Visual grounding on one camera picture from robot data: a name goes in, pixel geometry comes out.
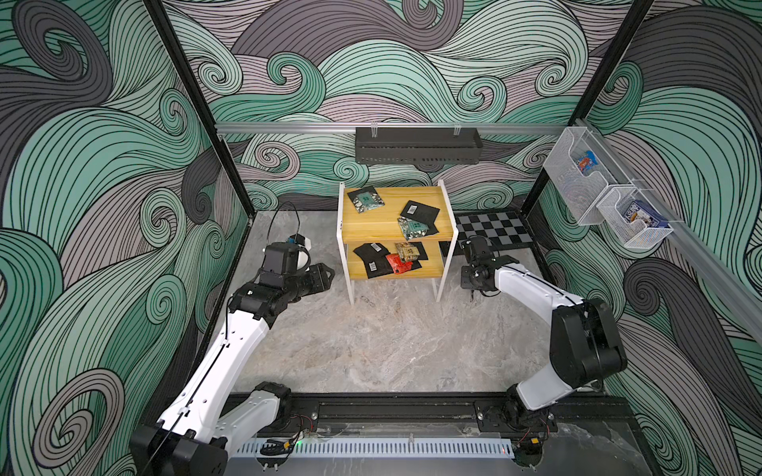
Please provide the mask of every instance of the wooden shelf board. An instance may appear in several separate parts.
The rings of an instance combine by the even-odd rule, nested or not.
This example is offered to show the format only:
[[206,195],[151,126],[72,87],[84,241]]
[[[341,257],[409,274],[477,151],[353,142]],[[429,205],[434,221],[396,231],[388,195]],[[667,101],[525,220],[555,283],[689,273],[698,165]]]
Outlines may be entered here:
[[[383,244],[389,253],[396,253],[395,247],[398,241],[375,241],[376,243]],[[352,250],[358,246],[366,243],[365,241],[356,241],[354,243],[347,244],[347,267],[349,268],[349,277],[352,280],[367,280],[368,274],[365,271],[365,264]],[[442,262],[442,254],[439,250],[439,243],[436,241],[423,241],[427,260],[420,261],[421,268],[417,270],[408,271],[403,274],[386,274],[372,280],[409,280],[415,278],[441,278],[444,273],[444,263]]]
[[416,241],[437,242],[453,239],[453,223],[450,221],[450,214],[447,212],[447,204],[440,187],[377,187],[376,192],[381,196],[385,205],[362,213],[357,212],[347,195],[347,192],[353,190],[357,189],[347,188],[344,193],[341,230],[344,243],[404,241],[405,238],[402,236],[397,218],[399,218],[399,213],[408,200],[434,206],[440,210],[436,221],[434,221],[434,226],[437,227],[439,233],[416,239]]

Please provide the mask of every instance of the checkerboard mat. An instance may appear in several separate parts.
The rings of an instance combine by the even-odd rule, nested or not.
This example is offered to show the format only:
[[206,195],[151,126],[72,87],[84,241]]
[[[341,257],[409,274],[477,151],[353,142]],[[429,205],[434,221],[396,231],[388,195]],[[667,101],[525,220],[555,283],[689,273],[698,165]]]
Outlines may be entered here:
[[[463,242],[472,236],[484,236],[491,242],[493,251],[526,248],[532,242],[527,228],[514,212],[477,213],[455,216],[458,225],[458,243],[455,254],[463,253]],[[442,253],[447,255],[448,241],[440,241]]]

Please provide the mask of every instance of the snack package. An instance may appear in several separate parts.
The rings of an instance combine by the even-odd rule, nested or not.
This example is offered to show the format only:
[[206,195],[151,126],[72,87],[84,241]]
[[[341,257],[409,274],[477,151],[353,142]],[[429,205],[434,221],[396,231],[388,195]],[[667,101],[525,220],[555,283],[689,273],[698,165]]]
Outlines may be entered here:
[[429,231],[427,225],[403,216],[400,216],[397,219],[397,223],[399,223],[399,228],[402,230],[402,235],[405,236],[406,241],[410,241],[414,238],[423,238]]
[[403,263],[398,254],[387,254],[386,259],[394,270],[394,274],[407,273],[413,268],[413,263]]
[[369,278],[377,278],[392,274],[394,271],[386,259],[389,250],[380,243],[366,243],[354,249],[354,253],[360,257],[365,265],[365,272]]
[[395,243],[394,245],[397,247],[397,254],[403,263],[416,261],[420,255],[420,253],[418,253],[418,247],[411,243]]
[[669,227],[667,219],[643,200],[634,200],[623,216],[625,220],[631,223],[635,220],[643,220],[649,228]]
[[358,213],[366,212],[384,206],[381,196],[374,187],[364,187],[347,193]]
[[428,226],[429,229],[434,227],[434,222],[439,215],[439,209],[433,206],[424,205],[423,203],[408,201],[405,208],[399,213],[400,216],[415,220],[416,222],[423,223]]
[[591,150],[585,152],[580,158],[575,159],[575,162],[579,171],[584,175],[589,175],[593,166],[598,165],[598,159]]

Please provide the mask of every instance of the black metal frame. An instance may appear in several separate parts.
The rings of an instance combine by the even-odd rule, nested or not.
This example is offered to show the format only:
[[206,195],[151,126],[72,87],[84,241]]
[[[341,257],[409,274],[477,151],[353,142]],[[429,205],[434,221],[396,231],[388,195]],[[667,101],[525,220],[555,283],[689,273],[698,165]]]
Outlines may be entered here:
[[146,6],[146,10],[148,11],[153,21],[158,35],[162,38],[164,48],[166,49],[172,64],[177,70],[180,81],[182,81],[183,86],[185,87],[185,91],[187,91],[188,99],[190,100],[190,103],[193,104],[199,121],[201,122],[201,125],[203,126],[204,130],[209,136],[210,141],[212,142],[212,147],[217,154],[217,158],[225,169],[225,173],[228,176],[228,180],[230,180],[230,184],[235,191],[235,195],[241,202],[241,206],[243,207],[244,211],[246,212],[246,216],[248,217],[246,231],[244,232],[241,242],[236,249],[232,266],[228,272],[228,276],[225,278],[225,282],[223,283],[223,290],[219,294],[219,297],[214,304],[214,314],[211,317],[209,324],[207,325],[207,331],[204,333],[203,339],[201,340],[198,351],[196,353],[196,359],[194,360],[193,367],[190,370],[190,375],[193,375],[193,372],[195,372],[196,368],[201,364],[203,355],[206,353],[209,342],[211,341],[212,333],[214,332],[214,328],[217,323],[217,318],[223,308],[226,291],[230,286],[233,273],[238,266],[238,261],[241,257],[243,246],[246,244],[248,233],[251,230],[251,226],[255,216],[257,215],[257,211],[248,198],[246,187],[243,184],[243,180],[241,180],[241,176],[235,170],[235,161],[233,161],[233,157],[230,154],[228,146],[217,135],[212,111],[209,108],[206,100],[203,98],[201,88],[196,81],[193,70],[191,70],[191,64],[188,62],[187,57],[185,56],[185,51],[182,49],[180,40],[178,39],[174,28],[172,28],[169,16],[167,15],[167,11],[164,9],[162,0],[143,0],[143,3]]
[[[248,199],[245,186],[236,172],[235,162],[230,154],[226,144],[216,134],[215,121],[211,110],[209,109],[203,94],[195,79],[190,63],[181,47],[180,41],[172,28],[167,12],[162,4],[162,0],[144,0],[146,9],[158,31],[162,42],[177,69],[178,75],[188,93],[190,102],[193,104],[204,130],[207,132],[212,146],[225,169],[228,178],[231,181],[233,189],[241,201],[244,211],[249,220],[236,250],[233,267],[223,283],[224,289],[227,289],[241,257],[243,246],[245,245],[249,232],[256,216],[251,201]],[[653,0],[636,0],[627,12],[627,15],[612,39],[609,49],[606,51],[603,61],[594,73],[591,83],[583,93],[580,101],[575,108],[569,125],[573,125],[579,118],[584,118],[590,112],[599,94],[604,89],[609,77],[618,66],[627,46],[632,40],[635,32],[645,18]],[[532,190],[527,195],[524,203],[519,210],[520,217],[526,221],[527,215],[531,212],[537,203],[540,194],[543,192],[548,182],[548,176],[545,171],[541,171]],[[545,262],[544,256],[540,253],[535,241],[529,245],[535,256],[535,259],[542,270],[545,278],[552,282],[552,274]],[[220,297],[215,305],[215,315],[211,318],[207,332],[201,342],[199,352],[194,361],[193,370],[195,370],[206,348],[209,345],[211,333],[216,325],[217,317],[221,311],[224,302],[225,293],[220,293]],[[223,409],[223,414],[241,403],[248,394],[231,394]],[[318,394],[292,394],[293,413],[301,413],[308,416],[318,414],[315,422],[319,428],[319,434],[324,436],[334,435],[346,430],[355,423],[445,423],[449,425],[471,425],[478,426],[481,431],[500,433],[503,437],[517,438],[523,435],[515,430],[507,429],[501,426],[500,422],[493,417],[495,413],[488,412],[489,409],[502,407],[506,401],[504,392],[466,392],[466,393],[318,393]],[[654,455],[652,454],[648,441],[640,429],[635,415],[632,413],[626,399],[615,398],[605,395],[570,395],[564,398],[558,404],[550,408],[554,419],[547,422],[551,431],[556,429],[555,422],[577,423],[584,421],[620,421],[629,424],[629,427],[636,438],[639,449],[644,455],[648,466],[653,474],[661,475],[661,468]],[[291,436],[298,430],[298,420],[289,422],[289,425],[281,429],[265,429],[259,436]],[[545,428],[532,428],[530,433],[540,434]]]
[[[223,408],[223,414],[241,404],[248,393],[231,393]],[[473,428],[482,433],[499,433],[501,438],[520,439],[523,436],[539,436],[546,432],[545,426],[516,431],[501,426],[491,408],[502,408],[505,392],[431,392],[431,393],[292,393],[291,414],[312,418],[315,431],[321,436],[352,436],[362,433],[373,425],[415,425],[431,427]],[[661,467],[654,457],[645,434],[638,425],[635,414],[627,400],[598,392],[569,395],[549,408],[552,419],[546,422],[551,433],[558,431],[557,423],[578,424],[584,422],[621,422],[628,424],[638,443],[643,458],[655,476],[661,476]],[[299,431],[299,419],[292,419],[283,426],[267,427],[257,436],[261,438],[288,438]]]
[[[574,126],[577,119],[584,119],[588,116],[590,110],[595,105],[598,96],[600,96],[600,93],[606,87],[609,78],[622,60],[625,51],[627,51],[627,47],[653,3],[654,0],[635,0],[632,3],[619,30],[611,40],[611,44],[609,45],[608,50],[606,50],[603,60],[601,60],[600,65],[598,65],[595,73],[593,73],[593,78],[590,80],[590,84],[584,90],[582,97],[579,98],[579,102],[577,103],[574,112],[571,113],[571,117],[568,121],[569,126]],[[529,215],[532,208],[537,204],[537,200],[543,190],[545,190],[548,180],[550,180],[548,174],[545,172],[545,169],[542,169],[532,186],[532,190],[527,194],[527,198],[524,199],[524,202],[521,205],[521,212],[524,215]]]

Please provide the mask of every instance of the wall-mounted basket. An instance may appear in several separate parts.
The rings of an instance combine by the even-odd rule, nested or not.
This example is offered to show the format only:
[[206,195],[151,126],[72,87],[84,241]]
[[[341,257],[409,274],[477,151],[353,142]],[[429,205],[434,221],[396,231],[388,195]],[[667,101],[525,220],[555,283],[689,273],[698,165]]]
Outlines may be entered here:
[[584,174],[576,158],[591,150],[587,127],[567,127],[545,160],[545,170],[579,225],[598,225],[604,217],[595,204],[615,184],[611,173],[598,161]]
[[672,233],[672,228],[651,228],[641,219],[629,222],[624,214],[635,199],[643,200],[638,187],[613,185],[597,208],[625,248],[648,250]]

